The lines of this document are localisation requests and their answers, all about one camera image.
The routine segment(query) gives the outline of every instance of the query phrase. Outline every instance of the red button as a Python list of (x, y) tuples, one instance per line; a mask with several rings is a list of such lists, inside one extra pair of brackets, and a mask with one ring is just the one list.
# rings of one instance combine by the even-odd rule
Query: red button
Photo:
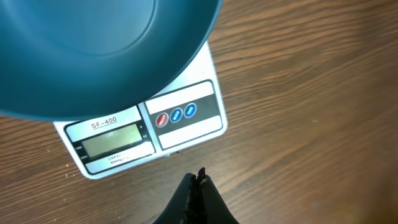
[(169, 121), (169, 115), (167, 113), (161, 113), (156, 118), (156, 126), (159, 128), (164, 127)]

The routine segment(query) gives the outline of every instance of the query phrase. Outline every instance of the wood grain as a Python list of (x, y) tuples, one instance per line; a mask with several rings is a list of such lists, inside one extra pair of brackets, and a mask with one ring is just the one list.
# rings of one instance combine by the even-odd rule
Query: wood grain
[(398, 223), (398, 1), (225, 0), (229, 129), (98, 181), (52, 124), (0, 118), (1, 223), (152, 223), (206, 167), (241, 223)]

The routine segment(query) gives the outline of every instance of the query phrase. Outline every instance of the blue button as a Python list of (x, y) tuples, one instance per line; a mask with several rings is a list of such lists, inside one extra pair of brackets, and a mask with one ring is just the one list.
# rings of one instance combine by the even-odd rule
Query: blue button
[(170, 121), (173, 123), (179, 122), (182, 118), (182, 109), (175, 108), (170, 114)]
[(184, 117), (191, 118), (197, 112), (197, 105), (194, 103), (188, 104), (184, 109)]

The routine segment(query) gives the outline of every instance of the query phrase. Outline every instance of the white scale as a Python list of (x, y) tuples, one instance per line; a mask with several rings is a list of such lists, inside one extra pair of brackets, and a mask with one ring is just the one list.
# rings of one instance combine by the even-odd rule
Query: white scale
[(87, 121), (54, 122), (81, 173), (100, 179), (222, 135), (227, 117), (206, 43), (152, 98)]

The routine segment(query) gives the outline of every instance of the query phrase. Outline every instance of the lcd display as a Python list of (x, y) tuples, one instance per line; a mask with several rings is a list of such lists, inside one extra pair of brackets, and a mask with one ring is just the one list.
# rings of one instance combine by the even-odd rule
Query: lcd display
[(83, 141), (81, 144), (86, 149), (89, 157), (100, 155), (113, 149), (141, 141), (141, 134), (136, 124), (102, 134), (95, 138)]

